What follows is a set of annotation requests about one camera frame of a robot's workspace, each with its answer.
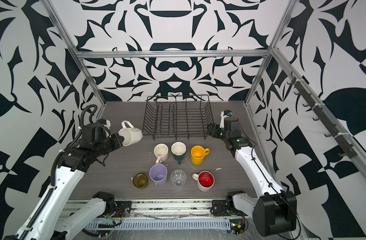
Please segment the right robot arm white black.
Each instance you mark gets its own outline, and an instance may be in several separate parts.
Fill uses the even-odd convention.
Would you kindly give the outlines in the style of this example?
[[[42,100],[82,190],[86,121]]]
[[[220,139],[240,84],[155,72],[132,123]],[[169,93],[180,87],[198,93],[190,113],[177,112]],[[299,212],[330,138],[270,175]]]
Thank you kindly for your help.
[[[297,216],[297,199],[293,192],[283,188],[269,174],[259,160],[252,141],[242,135],[238,119],[224,118],[221,124],[210,123],[208,135],[222,140],[227,150],[242,166],[250,179],[256,198],[246,193],[231,195],[234,209],[251,217],[262,237],[292,232],[301,228]]]

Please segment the olive textured glass cup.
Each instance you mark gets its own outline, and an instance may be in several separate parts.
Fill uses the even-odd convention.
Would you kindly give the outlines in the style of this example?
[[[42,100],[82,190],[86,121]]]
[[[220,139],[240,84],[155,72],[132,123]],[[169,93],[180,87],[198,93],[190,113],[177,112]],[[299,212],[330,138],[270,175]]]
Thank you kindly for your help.
[[[148,186],[148,177],[145,173],[137,173],[132,182],[136,188],[145,189]]]

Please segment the white faceted mug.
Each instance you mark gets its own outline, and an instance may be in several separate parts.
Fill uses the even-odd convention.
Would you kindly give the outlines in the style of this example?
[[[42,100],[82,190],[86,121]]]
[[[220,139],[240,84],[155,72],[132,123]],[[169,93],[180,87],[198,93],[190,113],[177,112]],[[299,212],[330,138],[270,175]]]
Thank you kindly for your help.
[[[124,137],[122,142],[124,147],[138,143],[143,138],[143,133],[140,129],[134,127],[130,121],[121,122],[122,129],[119,130],[118,134]]]

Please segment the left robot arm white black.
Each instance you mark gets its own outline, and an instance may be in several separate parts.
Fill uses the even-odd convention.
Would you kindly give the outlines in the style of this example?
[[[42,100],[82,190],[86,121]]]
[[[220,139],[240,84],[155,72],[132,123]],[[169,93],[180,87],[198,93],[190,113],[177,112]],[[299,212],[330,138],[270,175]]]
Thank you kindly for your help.
[[[107,192],[98,192],[81,209],[69,216],[64,223],[58,224],[59,217],[70,195],[84,177],[90,166],[104,161],[109,153],[123,147],[124,137],[111,133],[110,121],[98,119],[84,124],[88,110],[92,114],[97,105],[88,105],[80,116],[79,133],[60,150],[51,167],[50,183],[34,211],[14,235],[5,236],[6,240],[71,240],[84,230],[95,218],[103,216],[112,219],[115,214],[115,197]]]

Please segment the lilac plastic cup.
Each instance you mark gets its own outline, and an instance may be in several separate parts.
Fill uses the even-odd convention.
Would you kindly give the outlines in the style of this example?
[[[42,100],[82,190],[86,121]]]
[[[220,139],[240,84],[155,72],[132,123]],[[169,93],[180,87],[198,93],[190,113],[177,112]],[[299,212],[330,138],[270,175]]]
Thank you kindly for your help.
[[[165,165],[156,164],[151,167],[149,176],[156,186],[163,186],[167,181],[168,171]]]

